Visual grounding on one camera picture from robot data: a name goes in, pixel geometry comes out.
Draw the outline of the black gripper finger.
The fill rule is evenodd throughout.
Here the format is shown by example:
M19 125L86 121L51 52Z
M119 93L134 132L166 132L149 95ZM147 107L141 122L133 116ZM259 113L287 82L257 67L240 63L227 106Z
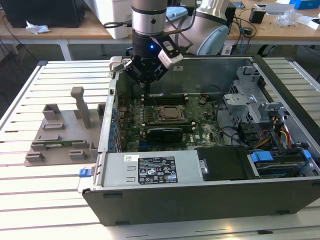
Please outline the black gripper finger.
M131 59L125 65L125 72L148 93L148 70L144 60Z
M164 66L158 66L157 69L155 69L154 71L152 71L148 77L148 84L147 84L147 93L150 94L151 93L151 84L155 81L159 81L164 75L165 73L168 71L167 68L165 68Z

